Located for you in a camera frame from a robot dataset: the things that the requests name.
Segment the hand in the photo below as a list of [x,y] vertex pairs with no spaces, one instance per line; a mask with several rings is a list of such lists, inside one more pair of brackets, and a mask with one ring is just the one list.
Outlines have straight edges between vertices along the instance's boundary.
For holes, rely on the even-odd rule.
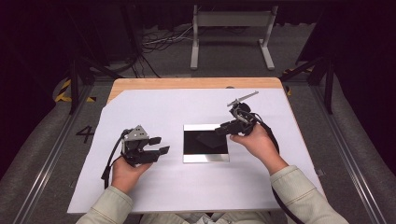
[[267,131],[259,123],[253,127],[253,131],[249,135],[241,136],[232,134],[230,139],[244,146],[253,156],[262,161],[270,175],[289,166],[279,156]]
[[139,177],[147,171],[152,163],[141,164],[133,167],[123,157],[119,157],[113,164],[113,177],[111,186],[128,194],[137,184]]

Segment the wooden edge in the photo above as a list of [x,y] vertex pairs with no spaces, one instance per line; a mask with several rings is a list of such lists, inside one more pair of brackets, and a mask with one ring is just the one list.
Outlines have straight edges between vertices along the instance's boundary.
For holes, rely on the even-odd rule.
[[126,90],[283,88],[277,77],[178,77],[119,78],[114,81],[107,103]]

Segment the metal stand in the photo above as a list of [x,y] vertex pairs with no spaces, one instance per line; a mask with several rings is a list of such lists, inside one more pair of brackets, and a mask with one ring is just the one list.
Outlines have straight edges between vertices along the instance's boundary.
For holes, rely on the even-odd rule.
[[332,82],[334,76],[334,64],[332,63],[332,59],[324,57],[317,58],[311,62],[305,63],[295,68],[293,71],[287,73],[279,79],[280,81],[284,82],[291,77],[299,75],[305,69],[311,68],[312,66],[315,67],[306,81],[309,85],[317,86],[323,79],[324,75],[327,74],[324,92],[324,104],[326,106],[327,112],[329,114],[332,114]]
[[199,26],[265,26],[265,37],[259,39],[262,55],[269,70],[274,70],[270,52],[268,50],[268,41],[274,26],[277,7],[273,7],[271,11],[198,11],[198,6],[194,6],[192,29],[193,41],[191,52],[192,70],[198,69],[198,53],[199,53]]

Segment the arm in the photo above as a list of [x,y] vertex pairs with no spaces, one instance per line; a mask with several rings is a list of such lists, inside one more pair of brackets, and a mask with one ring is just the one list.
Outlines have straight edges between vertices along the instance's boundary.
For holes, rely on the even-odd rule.
[[315,186],[296,166],[289,166],[277,153],[260,124],[250,135],[231,135],[268,169],[271,184],[281,201],[303,223],[347,223],[335,212]]
[[150,166],[151,163],[132,167],[124,158],[118,158],[113,165],[111,186],[77,223],[123,223],[133,206],[128,193]]

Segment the sleeve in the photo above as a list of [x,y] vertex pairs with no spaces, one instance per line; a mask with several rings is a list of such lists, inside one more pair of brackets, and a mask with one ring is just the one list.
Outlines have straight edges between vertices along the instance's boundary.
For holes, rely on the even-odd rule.
[[271,177],[282,202],[303,223],[347,223],[296,166],[288,166]]
[[109,186],[77,224],[123,223],[132,211],[132,205],[132,199],[128,195]]

